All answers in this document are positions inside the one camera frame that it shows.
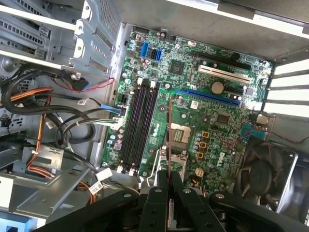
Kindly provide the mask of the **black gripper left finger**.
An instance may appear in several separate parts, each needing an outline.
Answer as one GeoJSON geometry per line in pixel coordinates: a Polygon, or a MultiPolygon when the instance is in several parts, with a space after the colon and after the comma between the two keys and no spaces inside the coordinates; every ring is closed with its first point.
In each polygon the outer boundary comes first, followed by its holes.
{"type": "Polygon", "coordinates": [[[168,219],[168,174],[156,174],[147,193],[121,190],[38,228],[39,232],[165,232],[168,219]]]}

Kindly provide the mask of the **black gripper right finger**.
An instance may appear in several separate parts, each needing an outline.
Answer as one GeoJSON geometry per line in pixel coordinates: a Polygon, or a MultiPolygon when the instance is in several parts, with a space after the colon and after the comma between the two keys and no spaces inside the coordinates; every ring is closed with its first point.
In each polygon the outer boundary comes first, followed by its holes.
{"type": "Polygon", "coordinates": [[[307,232],[309,230],[308,226],[300,222],[230,193],[216,192],[211,194],[208,203],[204,203],[201,195],[195,190],[185,190],[177,171],[171,172],[171,184],[196,232],[226,231],[214,210],[237,219],[243,225],[248,223],[254,232],[307,232]]]}

